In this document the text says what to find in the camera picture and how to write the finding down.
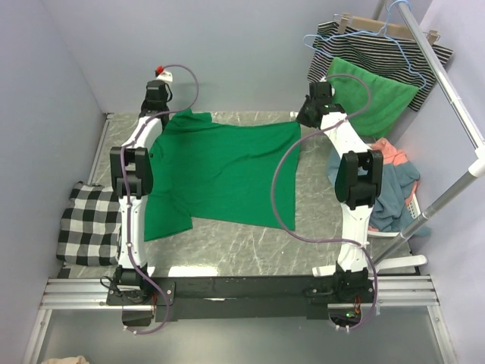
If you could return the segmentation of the green t-shirt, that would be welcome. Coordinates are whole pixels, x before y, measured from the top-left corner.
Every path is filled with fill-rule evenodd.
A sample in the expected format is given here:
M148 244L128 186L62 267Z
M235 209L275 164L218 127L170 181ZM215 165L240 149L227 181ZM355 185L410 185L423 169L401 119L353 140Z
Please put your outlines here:
M145 240L190 230L194 218L295 230L299 153L285 153L300 137L295 121L236 126L209 113L174 115L150 149Z

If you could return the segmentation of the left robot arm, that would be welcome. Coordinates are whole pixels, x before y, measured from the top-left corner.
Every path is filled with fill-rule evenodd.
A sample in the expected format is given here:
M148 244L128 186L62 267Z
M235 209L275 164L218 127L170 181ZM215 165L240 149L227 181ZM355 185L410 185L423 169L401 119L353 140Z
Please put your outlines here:
M152 287L144 277L148 263L144 247L145 212L154 178L149 152L169 121L167 103L172 93L167 82L150 80L135 130L122 146L110 151L111 185L121 213L120 252L113 287L124 291L131 303L146 303Z

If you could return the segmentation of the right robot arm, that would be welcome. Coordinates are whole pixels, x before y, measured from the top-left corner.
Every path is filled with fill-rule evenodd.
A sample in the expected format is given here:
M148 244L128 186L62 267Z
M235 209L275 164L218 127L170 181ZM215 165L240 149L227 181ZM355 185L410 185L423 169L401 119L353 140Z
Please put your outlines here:
M369 221L381 192L383 156L371 151L356 133L334 96L335 90L326 78L310 83L296 120L322 130L339 157L334 190L343 212L343 242L335 266L317 267L314 275L331 276L333 295L348 303L371 289L363 249L368 245Z

